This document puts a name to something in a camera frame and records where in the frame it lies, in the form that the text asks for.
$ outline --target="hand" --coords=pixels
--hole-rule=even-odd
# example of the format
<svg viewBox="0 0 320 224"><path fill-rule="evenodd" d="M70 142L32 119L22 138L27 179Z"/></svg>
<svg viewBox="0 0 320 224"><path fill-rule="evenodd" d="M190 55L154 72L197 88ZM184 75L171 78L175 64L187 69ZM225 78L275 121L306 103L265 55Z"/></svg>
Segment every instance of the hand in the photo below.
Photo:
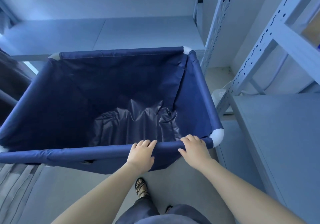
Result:
<svg viewBox="0 0 320 224"><path fill-rule="evenodd" d="M178 149L179 153L183 156L184 160L193 168L201 171L202 167L206 166L211 156L206 147L206 143L200 140L198 136L187 135L182 137L181 141L186 147L186 151Z"/></svg>
<svg viewBox="0 0 320 224"><path fill-rule="evenodd" d="M145 140L132 145L126 164L136 168L138 175L148 172L155 162L155 158L151 157L151 154L156 143L156 140L151 143L149 140Z"/></svg>

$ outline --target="black sandal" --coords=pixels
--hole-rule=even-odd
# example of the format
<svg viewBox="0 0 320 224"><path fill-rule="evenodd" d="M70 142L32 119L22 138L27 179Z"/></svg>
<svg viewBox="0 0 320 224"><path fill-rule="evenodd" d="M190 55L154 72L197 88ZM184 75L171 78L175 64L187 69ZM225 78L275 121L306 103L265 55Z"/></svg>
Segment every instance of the black sandal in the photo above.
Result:
<svg viewBox="0 0 320 224"><path fill-rule="evenodd" d="M167 208L166 208L166 210L165 210L165 213L168 214L168 211L169 211L172 207L173 207L173 206L168 205Z"/></svg>
<svg viewBox="0 0 320 224"><path fill-rule="evenodd" d="M136 193L140 198L143 198L144 196L150 196L150 194L148 193L148 190L143 190L141 193L139 193L140 189L142 188L142 186L146 185L146 188L148 189L148 186L147 186L147 183L145 182L145 180L143 178L138 178L137 181L136 181L136 184L135 184L135 188L136 188Z"/></svg>

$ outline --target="navy blue fabric bin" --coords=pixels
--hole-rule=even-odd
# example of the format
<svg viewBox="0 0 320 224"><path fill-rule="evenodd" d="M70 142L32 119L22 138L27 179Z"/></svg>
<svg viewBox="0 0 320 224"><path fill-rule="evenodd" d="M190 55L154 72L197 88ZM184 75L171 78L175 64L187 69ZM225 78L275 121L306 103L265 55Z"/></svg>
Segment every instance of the navy blue fabric bin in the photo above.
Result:
<svg viewBox="0 0 320 224"><path fill-rule="evenodd" d="M223 127L196 53L186 47L60 53L0 128L1 163L111 174L131 145L157 139L151 170L175 162L187 134L218 145Z"/></svg>

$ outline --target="dark cloth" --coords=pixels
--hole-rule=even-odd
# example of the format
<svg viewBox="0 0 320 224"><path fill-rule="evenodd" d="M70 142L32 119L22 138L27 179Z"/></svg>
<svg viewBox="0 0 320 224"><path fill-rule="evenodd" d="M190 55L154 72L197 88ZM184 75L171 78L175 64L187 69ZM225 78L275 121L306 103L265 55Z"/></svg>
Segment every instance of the dark cloth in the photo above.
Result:
<svg viewBox="0 0 320 224"><path fill-rule="evenodd" d="M160 219L163 219L163 221L166 223L168 223L169 219L172 220L171 223L179 223L176 221L177 215L188 217L198 224L211 224L203 214L186 204L179 204L172 207L170 210L168 210L167 215L149 218L158 215L160 214L157 207L152 202L151 197L146 195L138 199L133 206L131 206L124 214L122 214L122 216L120 216L120 218L116 221L116 224L134 224L137 222L139 224L151 224L158 222Z"/></svg>

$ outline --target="dark gray pants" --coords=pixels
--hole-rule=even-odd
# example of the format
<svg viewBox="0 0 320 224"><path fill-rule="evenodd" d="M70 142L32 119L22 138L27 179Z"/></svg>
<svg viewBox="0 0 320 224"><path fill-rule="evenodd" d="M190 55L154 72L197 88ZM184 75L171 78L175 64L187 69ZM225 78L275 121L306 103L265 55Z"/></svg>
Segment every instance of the dark gray pants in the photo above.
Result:
<svg viewBox="0 0 320 224"><path fill-rule="evenodd" d="M172 207L168 210L168 214L187 216L199 224L211 224L203 214L186 204ZM159 215L158 209L152 202L151 197L146 195L138 199L130 209L123 213L116 224L134 224L139 220L156 215Z"/></svg>

